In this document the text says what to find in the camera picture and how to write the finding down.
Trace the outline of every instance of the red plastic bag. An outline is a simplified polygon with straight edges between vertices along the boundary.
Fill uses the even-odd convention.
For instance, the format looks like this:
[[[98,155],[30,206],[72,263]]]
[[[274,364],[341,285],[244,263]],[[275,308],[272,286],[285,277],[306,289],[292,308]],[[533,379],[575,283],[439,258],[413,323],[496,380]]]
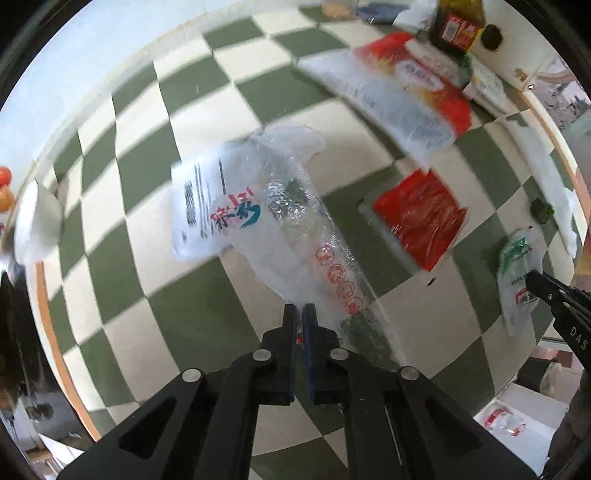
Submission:
[[[472,124],[466,98],[449,80],[413,56],[405,46],[408,41],[416,40],[411,34],[396,32],[357,48],[355,54],[393,74],[405,90],[419,97],[450,123],[456,138],[463,135]]]
[[[427,271],[452,244],[467,214],[432,170],[415,171],[376,200],[372,209]]]

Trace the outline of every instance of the green and white bag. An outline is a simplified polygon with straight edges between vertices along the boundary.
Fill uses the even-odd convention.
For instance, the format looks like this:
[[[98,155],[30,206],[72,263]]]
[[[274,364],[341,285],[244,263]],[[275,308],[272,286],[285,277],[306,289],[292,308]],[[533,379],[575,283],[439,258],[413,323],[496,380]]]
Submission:
[[[499,254],[496,282],[505,326],[514,336],[531,318],[539,298],[525,286],[525,276],[531,271],[542,272],[542,256],[530,229],[514,233]]]

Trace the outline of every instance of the clear plastic bag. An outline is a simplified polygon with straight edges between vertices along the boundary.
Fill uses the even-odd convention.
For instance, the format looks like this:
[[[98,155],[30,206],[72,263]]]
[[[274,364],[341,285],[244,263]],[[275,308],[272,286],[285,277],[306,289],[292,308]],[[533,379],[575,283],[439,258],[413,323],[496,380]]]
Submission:
[[[305,57],[298,67],[343,95],[428,168],[429,152],[468,131],[470,106],[417,46],[414,37],[397,32],[354,51]]]
[[[405,363],[398,338],[301,166],[323,147],[320,134],[294,124],[223,145],[225,191],[210,219],[286,302],[314,303],[345,347],[393,368]]]

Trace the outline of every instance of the checkered floor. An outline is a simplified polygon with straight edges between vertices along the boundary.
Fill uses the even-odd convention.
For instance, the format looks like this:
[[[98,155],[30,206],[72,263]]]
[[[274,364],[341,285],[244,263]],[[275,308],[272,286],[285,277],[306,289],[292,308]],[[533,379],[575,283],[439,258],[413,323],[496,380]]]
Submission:
[[[508,235],[535,225],[529,204],[541,193],[503,127],[474,105],[473,129],[432,158],[469,208],[469,221],[427,286],[432,275],[411,275],[358,212],[368,192],[411,172],[412,162],[378,127],[293,67],[300,56],[363,45],[390,29],[332,22],[318,7],[244,18],[155,59],[81,119],[44,178],[59,184],[65,207],[63,238],[45,271],[60,351],[101,433],[183,369],[224,368],[280,324],[282,300],[234,250],[200,265],[173,258],[170,212],[173,163],[278,118],[326,137],[327,148],[307,172],[410,363],[474,413],[533,350],[550,312],[540,304],[532,322],[508,337],[496,271]],[[521,110],[515,119],[543,133],[517,93],[508,93]],[[549,139],[542,141],[550,152]],[[573,225],[580,245],[580,206]],[[569,283],[573,261],[556,224],[534,230],[544,270]],[[298,364],[295,404],[261,407],[252,476],[345,478],[340,413],[309,403],[301,352]]]

